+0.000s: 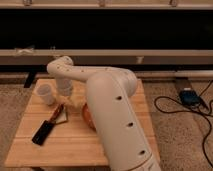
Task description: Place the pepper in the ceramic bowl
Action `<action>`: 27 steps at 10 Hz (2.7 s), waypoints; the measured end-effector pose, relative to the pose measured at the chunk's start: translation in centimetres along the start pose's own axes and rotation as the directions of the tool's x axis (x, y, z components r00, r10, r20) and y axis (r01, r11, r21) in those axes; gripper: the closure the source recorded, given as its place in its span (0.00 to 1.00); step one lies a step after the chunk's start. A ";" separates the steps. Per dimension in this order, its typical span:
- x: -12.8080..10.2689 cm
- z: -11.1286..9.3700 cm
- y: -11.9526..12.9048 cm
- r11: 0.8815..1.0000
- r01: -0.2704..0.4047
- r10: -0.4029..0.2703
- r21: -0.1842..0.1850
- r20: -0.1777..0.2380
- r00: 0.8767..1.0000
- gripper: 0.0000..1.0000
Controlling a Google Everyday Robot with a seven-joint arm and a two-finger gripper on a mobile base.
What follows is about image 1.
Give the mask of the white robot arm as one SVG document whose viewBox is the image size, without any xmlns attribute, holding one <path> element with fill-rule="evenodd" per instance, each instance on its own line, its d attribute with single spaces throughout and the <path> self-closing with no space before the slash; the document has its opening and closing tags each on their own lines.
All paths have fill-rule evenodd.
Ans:
<svg viewBox="0 0 213 171">
<path fill-rule="evenodd" d="M 50 62 L 47 71 L 85 84 L 86 103 L 112 171 L 161 171 L 130 103 L 137 89 L 132 71 L 76 66 L 67 56 Z"/>
</svg>

